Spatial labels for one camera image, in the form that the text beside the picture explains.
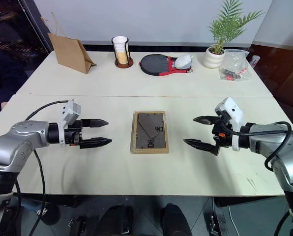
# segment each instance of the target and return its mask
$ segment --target dark floor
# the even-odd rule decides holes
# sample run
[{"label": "dark floor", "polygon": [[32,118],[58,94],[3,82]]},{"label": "dark floor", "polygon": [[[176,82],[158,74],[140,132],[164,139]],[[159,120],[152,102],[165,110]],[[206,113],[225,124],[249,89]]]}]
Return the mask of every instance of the dark floor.
[{"label": "dark floor", "polygon": [[[183,211],[193,236],[208,236],[207,224],[212,213],[212,197],[179,196],[86,196],[76,208],[60,207],[61,218],[53,226],[43,222],[38,225],[35,236],[68,236],[68,224],[72,217],[84,215],[87,226],[84,236],[90,236],[104,212],[117,204],[132,206],[134,210],[133,233],[136,235],[162,235],[159,212],[167,203],[178,205]],[[241,236],[271,236],[283,214],[288,210],[284,197],[274,197],[231,207],[232,217]],[[226,218],[230,236],[237,233],[231,223],[227,208],[217,208],[217,214]],[[35,212],[23,211],[22,236],[27,236],[37,218]],[[287,219],[280,235],[289,235],[291,220]]]}]

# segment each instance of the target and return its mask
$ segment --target paper cup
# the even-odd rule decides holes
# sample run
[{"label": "paper cup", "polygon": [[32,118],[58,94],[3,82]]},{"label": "paper cup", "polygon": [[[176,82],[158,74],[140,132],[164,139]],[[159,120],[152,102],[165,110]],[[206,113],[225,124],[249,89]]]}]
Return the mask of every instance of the paper cup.
[{"label": "paper cup", "polygon": [[126,64],[128,63],[127,55],[126,55],[126,49],[125,49],[125,43],[128,40],[127,37],[124,36],[117,36],[113,38],[113,44],[116,51],[117,59],[120,64]]}]

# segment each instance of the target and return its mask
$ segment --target white table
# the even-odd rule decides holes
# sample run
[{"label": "white table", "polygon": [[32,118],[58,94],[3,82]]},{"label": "white table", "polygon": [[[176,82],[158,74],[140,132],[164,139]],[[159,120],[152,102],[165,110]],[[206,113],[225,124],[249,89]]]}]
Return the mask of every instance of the white table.
[{"label": "white table", "polygon": [[[115,66],[113,52],[88,52],[98,66],[88,74],[57,63],[51,52],[35,70],[18,94],[77,95],[77,96],[152,96],[152,97],[272,97],[256,72],[249,81],[231,82],[219,79],[218,69],[208,69],[202,64],[204,53],[193,55],[192,73],[168,76],[145,74],[139,61],[151,53],[131,53],[134,65],[127,69]],[[178,57],[186,53],[163,53]]]},{"label": "white table", "polygon": [[[0,113],[0,135],[52,101],[74,98],[82,106],[80,118],[101,118],[110,124],[85,128],[83,137],[106,137],[113,141],[99,148],[79,149],[50,145],[38,149],[48,194],[117,195],[283,195],[276,177],[264,167],[264,157],[247,149],[222,148],[219,156],[196,150],[185,138],[214,143],[212,126],[192,121],[215,115],[224,98],[94,97],[15,95]],[[289,121],[274,98],[235,98],[245,121],[266,124]],[[62,104],[38,113],[35,120],[57,122]],[[132,154],[132,118],[135,111],[166,111],[169,154]],[[19,175],[23,192],[41,193],[41,178],[32,155]]]}]

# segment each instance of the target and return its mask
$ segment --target paper bag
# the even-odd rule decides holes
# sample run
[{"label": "paper bag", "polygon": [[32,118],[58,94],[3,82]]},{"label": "paper bag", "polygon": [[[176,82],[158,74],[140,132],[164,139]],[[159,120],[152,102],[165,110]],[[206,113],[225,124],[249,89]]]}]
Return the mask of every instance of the paper bag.
[{"label": "paper bag", "polygon": [[[52,15],[55,22],[56,32],[48,33],[48,36],[54,47],[58,63],[87,74],[91,65],[96,64],[88,56],[88,53],[84,49],[80,40],[68,38],[57,22],[53,12]],[[48,27],[47,22],[49,21],[43,17],[41,17],[41,19]],[[57,35],[57,30],[59,30],[64,37]]]}]

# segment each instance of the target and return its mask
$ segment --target clear plastic bag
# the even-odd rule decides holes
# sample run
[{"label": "clear plastic bag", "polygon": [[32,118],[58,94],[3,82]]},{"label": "clear plastic bag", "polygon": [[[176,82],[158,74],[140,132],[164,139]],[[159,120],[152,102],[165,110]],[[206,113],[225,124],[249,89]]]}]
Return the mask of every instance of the clear plastic bag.
[{"label": "clear plastic bag", "polygon": [[226,49],[224,61],[219,68],[221,80],[244,81],[251,78],[246,56],[249,52],[239,49]]}]

